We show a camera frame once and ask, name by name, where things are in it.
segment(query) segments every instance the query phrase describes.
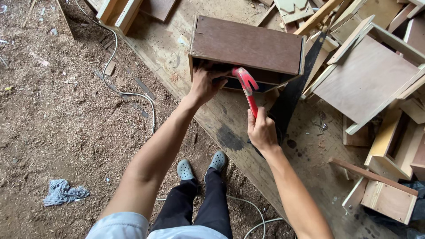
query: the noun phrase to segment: hand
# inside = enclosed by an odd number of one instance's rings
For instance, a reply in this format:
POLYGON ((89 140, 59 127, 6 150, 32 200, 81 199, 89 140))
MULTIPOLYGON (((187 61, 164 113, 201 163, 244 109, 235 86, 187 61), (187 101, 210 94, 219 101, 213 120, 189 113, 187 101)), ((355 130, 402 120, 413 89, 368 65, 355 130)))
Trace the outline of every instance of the hand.
POLYGON ((204 62, 201 61, 198 67, 193 67, 192 88, 188 95, 193 98, 198 106, 205 104, 213 98, 218 90, 223 88, 228 81, 227 79, 222 79, 213 84, 213 79, 225 76, 229 71, 209 71, 208 69, 210 69, 212 65, 212 62, 204 65, 204 62))
POLYGON ((248 110, 248 136, 251 143, 263 155, 275 148, 280 148, 275 122, 267 117, 264 107, 258 108, 257 119, 255 119, 252 111, 248 110))

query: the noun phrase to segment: leg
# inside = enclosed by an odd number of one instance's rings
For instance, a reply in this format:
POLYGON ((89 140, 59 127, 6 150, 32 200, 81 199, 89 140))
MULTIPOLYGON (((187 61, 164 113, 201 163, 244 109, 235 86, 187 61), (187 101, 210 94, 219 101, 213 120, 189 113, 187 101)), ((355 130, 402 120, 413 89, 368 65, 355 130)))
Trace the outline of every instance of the leg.
POLYGON ((220 171, 226 163, 223 152, 218 151, 204 177, 206 192, 205 200, 199 209, 194 225, 214 229, 227 238, 232 239, 229 208, 226 198, 226 183, 220 177, 220 171))
POLYGON ((189 161, 185 159, 180 161, 177 171, 180 170, 180 185, 171 189, 161 212, 152 225, 151 232, 192 224, 193 200, 198 192, 198 183, 193 177, 189 161))

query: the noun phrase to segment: shoe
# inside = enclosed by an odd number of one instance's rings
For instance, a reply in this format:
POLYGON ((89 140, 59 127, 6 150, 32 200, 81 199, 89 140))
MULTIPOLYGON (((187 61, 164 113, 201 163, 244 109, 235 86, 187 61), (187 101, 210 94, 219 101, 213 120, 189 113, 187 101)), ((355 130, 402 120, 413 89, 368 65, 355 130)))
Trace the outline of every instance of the shoe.
POLYGON ((208 169, 215 168, 216 170, 221 172, 221 170, 224 168, 226 163, 227 163, 226 154, 224 154, 223 151, 219 150, 214 154, 214 157, 213 157, 210 165, 208 166, 208 169))
POLYGON ((192 166, 190 166, 190 162, 187 159, 184 159, 177 164, 177 174, 181 180, 190 180, 195 178, 192 172, 192 166))

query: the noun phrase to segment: gray rag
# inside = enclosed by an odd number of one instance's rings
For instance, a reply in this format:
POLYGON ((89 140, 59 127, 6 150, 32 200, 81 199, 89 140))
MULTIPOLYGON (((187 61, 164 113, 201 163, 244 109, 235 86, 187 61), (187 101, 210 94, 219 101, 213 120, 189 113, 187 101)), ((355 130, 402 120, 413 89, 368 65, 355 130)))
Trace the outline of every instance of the gray rag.
POLYGON ((89 195, 90 192, 83 186, 71 188, 65 179, 54 179, 49 182, 49 193, 43 203, 45 207, 62 205, 65 202, 73 202, 89 195))

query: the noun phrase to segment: dirt floor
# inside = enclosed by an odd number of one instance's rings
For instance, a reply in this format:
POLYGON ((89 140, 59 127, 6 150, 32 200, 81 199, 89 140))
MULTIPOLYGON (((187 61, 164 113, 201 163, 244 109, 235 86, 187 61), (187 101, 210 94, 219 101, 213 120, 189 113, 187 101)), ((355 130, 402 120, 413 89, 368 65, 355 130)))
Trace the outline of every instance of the dirt floor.
MULTIPOLYGON (((125 100, 110 91, 94 74, 110 57, 111 36, 93 24, 74 0, 65 13, 54 0, 39 0, 29 14, 28 0, 0 2, 0 231, 2 238, 83 238, 111 199, 126 165, 151 136, 152 111, 147 101, 125 100), (133 102, 149 117, 142 116, 133 102), (83 185, 90 196, 79 202, 45 208, 43 199, 52 179, 83 185)), ((79 0, 87 12, 89 9, 79 0)), ((119 90, 142 92, 134 77, 156 96, 156 128, 178 102, 140 59, 119 39, 119 59, 108 80, 119 90)), ((177 158, 158 197, 178 185, 177 162, 188 159, 202 178, 218 146, 192 121, 177 158)), ((266 220, 279 217, 233 163, 223 177, 228 194, 256 204, 266 220)), ((194 218, 204 198, 196 197, 194 218)), ((157 202, 152 221, 161 210, 157 202)), ((228 200, 233 235, 243 238, 261 219, 245 202, 228 200)), ((267 225, 267 238, 294 238, 283 221, 267 225)), ((250 238, 261 238, 262 228, 250 238)))

